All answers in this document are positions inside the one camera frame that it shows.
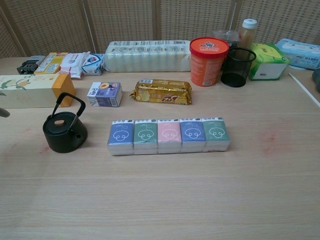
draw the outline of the gold snack package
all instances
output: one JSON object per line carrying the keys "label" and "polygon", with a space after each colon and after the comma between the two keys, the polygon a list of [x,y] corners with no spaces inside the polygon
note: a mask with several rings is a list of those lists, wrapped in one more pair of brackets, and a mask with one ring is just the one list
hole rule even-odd
{"label": "gold snack package", "polygon": [[191,86],[186,81],[146,79],[137,82],[130,97],[139,102],[191,104]]}

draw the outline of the black mesh pen holder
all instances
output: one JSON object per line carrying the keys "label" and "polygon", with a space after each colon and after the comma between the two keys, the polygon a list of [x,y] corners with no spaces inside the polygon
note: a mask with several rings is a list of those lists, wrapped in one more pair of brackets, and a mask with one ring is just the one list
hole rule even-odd
{"label": "black mesh pen holder", "polygon": [[244,86],[251,64],[256,57],[256,54],[247,48],[235,47],[230,49],[223,65],[221,82],[233,88]]}

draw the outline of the white stick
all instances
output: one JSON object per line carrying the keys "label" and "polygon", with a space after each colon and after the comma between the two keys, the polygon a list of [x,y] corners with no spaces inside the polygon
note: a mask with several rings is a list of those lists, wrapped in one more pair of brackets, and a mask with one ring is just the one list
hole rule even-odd
{"label": "white stick", "polygon": [[317,104],[317,106],[320,108],[320,102],[311,94],[311,92],[309,92],[308,89],[306,89],[306,87],[291,73],[289,72],[290,77],[292,77],[297,84],[299,84],[299,86],[303,89],[303,91],[305,91],[306,94],[308,94],[308,96],[315,102],[315,104]]}

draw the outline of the bottle cap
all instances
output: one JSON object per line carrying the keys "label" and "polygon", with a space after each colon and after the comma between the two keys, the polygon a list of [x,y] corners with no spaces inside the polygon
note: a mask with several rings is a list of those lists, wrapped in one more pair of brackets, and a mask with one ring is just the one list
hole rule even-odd
{"label": "bottle cap", "polygon": [[247,18],[243,20],[242,27],[245,29],[255,29],[258,26],[258,22],[255,19]]}

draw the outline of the orange tub lid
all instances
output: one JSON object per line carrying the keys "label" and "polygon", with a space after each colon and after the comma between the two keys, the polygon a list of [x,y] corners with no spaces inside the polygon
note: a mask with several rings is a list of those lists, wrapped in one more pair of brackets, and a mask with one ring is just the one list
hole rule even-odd
{"label": "orange tub lid", "polygon": [[190,52],[201,58],[224,58],[228,50],[228,43],[215,37],[198,37],[190,42]]}

